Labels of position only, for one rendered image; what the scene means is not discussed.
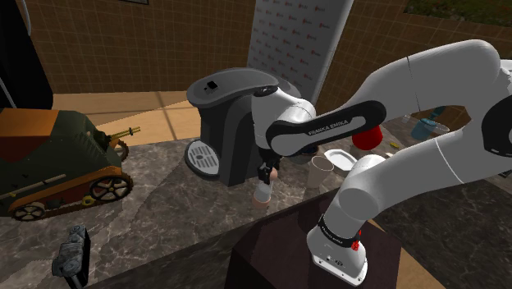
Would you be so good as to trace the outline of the dark green window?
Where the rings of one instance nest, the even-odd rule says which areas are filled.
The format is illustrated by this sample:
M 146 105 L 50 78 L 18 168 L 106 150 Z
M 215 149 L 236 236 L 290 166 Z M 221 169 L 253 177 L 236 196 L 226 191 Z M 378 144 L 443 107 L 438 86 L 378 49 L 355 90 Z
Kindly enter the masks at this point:
M 512 27 L 512 0 L 409 0 L 404 13 Z

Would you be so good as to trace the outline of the green and orange toy tank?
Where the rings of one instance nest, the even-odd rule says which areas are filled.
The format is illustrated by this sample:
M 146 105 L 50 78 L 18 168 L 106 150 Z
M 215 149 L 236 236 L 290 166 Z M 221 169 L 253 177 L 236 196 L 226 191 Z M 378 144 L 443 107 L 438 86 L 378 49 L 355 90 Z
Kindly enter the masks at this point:
M 129 152 L 76 111 L 0 109 L 0 217 L 29 222 L 120 200 L 132 191 Z

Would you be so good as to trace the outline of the grey coffee machine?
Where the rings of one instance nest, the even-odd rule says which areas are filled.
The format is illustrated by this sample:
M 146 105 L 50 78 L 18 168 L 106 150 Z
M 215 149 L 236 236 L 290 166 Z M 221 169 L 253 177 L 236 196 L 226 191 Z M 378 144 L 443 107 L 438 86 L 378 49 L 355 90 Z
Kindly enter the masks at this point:
M 201 117 L 200 138 L 185 150 L 185 162 L 199 177 L 235 186 L 256 177 L 262 159 L 254 140 L 251 98 L 265 85 L 277 85 L 299 98 L 297 88 L 279 76 L 248 67 L 217 71 L 186 92 Z

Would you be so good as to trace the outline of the white patterned panel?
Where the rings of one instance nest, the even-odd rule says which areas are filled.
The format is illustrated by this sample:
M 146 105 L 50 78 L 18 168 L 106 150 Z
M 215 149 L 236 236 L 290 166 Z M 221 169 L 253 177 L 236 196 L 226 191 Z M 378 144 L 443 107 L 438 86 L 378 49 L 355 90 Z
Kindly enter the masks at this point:
M 354 0 L 256 0 L 247 64 L 316 103 Z

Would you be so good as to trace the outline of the tall black appliance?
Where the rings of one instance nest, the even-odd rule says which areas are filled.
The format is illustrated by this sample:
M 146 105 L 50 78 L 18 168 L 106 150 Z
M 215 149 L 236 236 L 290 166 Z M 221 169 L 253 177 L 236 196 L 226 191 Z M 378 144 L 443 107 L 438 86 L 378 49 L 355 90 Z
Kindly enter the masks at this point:
M 0 110 L 50 109 L 53 91 L 31 36 L 32 21 L 25 0 L 0 0 Z

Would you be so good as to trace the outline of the dark maroon robot stand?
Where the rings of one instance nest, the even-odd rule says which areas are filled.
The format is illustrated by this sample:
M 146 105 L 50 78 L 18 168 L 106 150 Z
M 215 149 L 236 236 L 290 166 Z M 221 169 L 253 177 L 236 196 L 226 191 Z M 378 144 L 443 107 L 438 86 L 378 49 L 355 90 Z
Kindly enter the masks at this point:
M 401 243 L 369 222 L 362 227 L 368 273 L 361 285 L 352 287 L 314 264 L 306 236 L 335 193 L 256 222 L 232 249 L 224 289 L 396 289 Z

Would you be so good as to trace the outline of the red cup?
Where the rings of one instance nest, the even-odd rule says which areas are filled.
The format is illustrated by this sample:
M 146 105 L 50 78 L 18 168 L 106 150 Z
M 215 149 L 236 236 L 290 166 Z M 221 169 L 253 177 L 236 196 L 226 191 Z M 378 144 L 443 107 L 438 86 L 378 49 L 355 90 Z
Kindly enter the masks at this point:
M 376 148 L 383 139 L 382 131 L 380 126 L 363 131 L 352 136 L 352 142 L 354 146 L 361 150 L 372 150 Z

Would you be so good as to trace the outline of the beige cup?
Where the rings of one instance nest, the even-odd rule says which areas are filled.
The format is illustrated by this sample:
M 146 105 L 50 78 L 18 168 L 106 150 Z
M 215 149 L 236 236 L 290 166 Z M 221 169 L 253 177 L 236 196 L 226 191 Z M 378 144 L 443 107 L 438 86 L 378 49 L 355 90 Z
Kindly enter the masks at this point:
M 309 163 L 307 180 L 308 188 L 318 188 L 334 169 L 334 165 L 327 158 L 314 156 Z

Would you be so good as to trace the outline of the pink and white bottle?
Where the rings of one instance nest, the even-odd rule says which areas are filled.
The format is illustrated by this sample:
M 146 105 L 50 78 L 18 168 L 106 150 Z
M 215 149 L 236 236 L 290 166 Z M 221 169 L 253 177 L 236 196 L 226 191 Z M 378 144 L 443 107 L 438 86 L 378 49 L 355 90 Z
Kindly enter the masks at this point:
M 265 209 L 272 198 L 272 187 L 274 181 L 277 179 L 278 172 L 275 168 L 272 169 L 269 175 L 269 183 L 260 181 L 256 186 L 253 194 L 252 204 L 257 209 Z

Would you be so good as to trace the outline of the white dish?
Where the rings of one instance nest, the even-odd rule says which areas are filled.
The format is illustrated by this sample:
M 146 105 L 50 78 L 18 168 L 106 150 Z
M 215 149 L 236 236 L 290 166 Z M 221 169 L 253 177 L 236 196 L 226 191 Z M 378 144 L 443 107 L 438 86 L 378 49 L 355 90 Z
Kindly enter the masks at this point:
M 334 166 L 334 172 L 338 175 L 346 177 L 356 164 L 357 159 L 343 149 L 329 149 L 324 156 Z

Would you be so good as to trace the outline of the blue jug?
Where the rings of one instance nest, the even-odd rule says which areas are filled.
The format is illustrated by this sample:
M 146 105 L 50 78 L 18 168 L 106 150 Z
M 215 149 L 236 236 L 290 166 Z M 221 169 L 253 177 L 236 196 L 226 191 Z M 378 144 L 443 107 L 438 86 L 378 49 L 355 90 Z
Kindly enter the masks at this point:
M 416 140 L 426 140 L 437 128 L 435 119 L 439 117 L 445 109 L 445 106 L 437 107 L 428 117 L 420 119 L 411 131 L 411 136 Z

